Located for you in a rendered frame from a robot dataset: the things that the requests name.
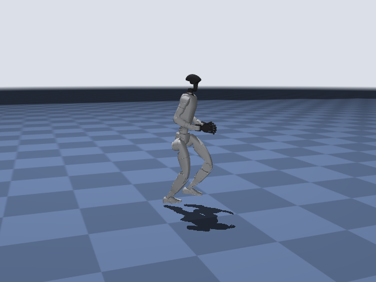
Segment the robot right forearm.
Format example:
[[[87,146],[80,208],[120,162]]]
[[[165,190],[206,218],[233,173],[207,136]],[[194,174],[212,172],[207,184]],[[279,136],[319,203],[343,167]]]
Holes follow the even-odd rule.
[[[194,124],[190,124],[189,122],[181,119],[180,117],[176,117],[174,121],[181,126],[182,128],[187,128],[189,130],[200,130],[200,126],[196,126]]]

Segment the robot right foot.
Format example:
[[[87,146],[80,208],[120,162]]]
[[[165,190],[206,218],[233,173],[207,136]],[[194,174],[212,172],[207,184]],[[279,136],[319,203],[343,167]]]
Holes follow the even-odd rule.
[[[180,203],[182,200],[177,199],[175,197],[169,197],[168,199],[166,197],[163,198],[163,203]]]

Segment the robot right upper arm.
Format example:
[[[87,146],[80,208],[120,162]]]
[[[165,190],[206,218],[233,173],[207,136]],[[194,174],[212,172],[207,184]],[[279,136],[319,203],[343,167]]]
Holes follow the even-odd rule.
[[[176,113],[174,114],[174,117],[173,117],[173,121],[176,117],[180,117],[180,115],[184,112],[186,106],[189,104],[190,102],[190,98],[188,96],[182,96],[180,98],[180,102],[179,102],[179,105],[178,105],[178,108],[176,110]],[[175,121],[174,121],[175,124],[177,124]]]

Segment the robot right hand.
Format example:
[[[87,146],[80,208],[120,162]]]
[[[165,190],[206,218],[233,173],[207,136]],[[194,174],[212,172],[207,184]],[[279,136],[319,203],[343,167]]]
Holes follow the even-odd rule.
[[[211,130],[211,129],[216,129],[216,127],[211,127],[211,126],[215,126],[215,125],[208,125],[212,122],[209,122],[209,123],[206,123],[204,124],[203,126],[202,125],[196,125],[196,126],[200,126],[200,130],[195,130],[195,131],[204,131],[206,133],[214,133],[214,132],[209,132],[209,131],[216,131],[216,130]]]

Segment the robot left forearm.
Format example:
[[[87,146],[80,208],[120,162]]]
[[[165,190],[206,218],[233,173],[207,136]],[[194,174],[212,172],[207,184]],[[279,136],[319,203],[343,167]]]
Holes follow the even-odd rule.
[[[195,116],[194,116],[194,118],[193,118],[193,121],[192,121],[195,125],[204,125],[204,123],[201,123],[201,121],[200,120],[198,120]]]

